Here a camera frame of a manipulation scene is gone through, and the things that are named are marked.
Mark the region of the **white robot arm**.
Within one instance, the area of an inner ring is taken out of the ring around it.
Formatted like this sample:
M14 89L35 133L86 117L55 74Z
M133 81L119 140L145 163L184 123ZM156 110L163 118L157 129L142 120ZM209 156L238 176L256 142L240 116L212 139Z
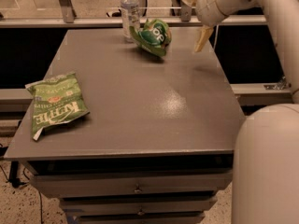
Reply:
M181 0L205 27L241 9L260 7L285 76L234 85L264 107L248 116L236 141L232 224L299 224L299 0Z

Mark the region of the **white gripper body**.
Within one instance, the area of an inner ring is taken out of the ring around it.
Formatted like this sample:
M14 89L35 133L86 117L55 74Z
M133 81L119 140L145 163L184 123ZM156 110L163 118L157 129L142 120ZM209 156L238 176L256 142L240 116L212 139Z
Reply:
M196 0L197 19L205 26L214 27L227 18L217 4L217 0Z

